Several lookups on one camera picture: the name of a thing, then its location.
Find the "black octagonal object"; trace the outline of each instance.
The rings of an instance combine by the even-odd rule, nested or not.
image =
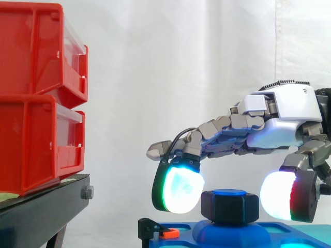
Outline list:
[[[205,191],[201,214],[217,224],[245,225],[259,218],[259,197],[241,190]]]

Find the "red plastic bin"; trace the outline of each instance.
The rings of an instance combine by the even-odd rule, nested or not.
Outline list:
[[[84,169],[85,115],[48,95],[0,96],[0,192],[26,195]]]
[[[87,101],[87,54],[62,6],[0,2],[0,95],[48,94],[67,108]]]

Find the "white backdrop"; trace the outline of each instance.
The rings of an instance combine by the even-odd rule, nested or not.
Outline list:
[[[137,221],[201,220],[151,202],[150,144],[227,113],[275,79],[329,86],[331,5],[303,0],[58,0],[89,47],[86,170],[95,197],[67,227],[64,248],[140,247]],[[204,160],[205,190],[259,195],[286,153]],[[322,197],[315,224],[331,223]],[[260,210],[261,221],[274,221]]]

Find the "blue base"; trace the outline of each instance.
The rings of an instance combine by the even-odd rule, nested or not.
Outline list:
[[[163,225],[180,229],[180,237],[162,240],[156,233],[149,248],[331,248],[329,225],[297,226],[306,234],[278,222],[256,222],[244,227],[216,226],[209,220]]]

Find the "black metal stand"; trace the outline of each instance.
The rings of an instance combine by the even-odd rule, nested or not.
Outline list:
[[[57,234],[55,234],[48,242],[46,248],[62,248],[64,234],[67,226],[62,228]]]
[[[66,225],[93,196],[89,175],[73,175],[60,185],[0,203],[0,247],[61,248]]]

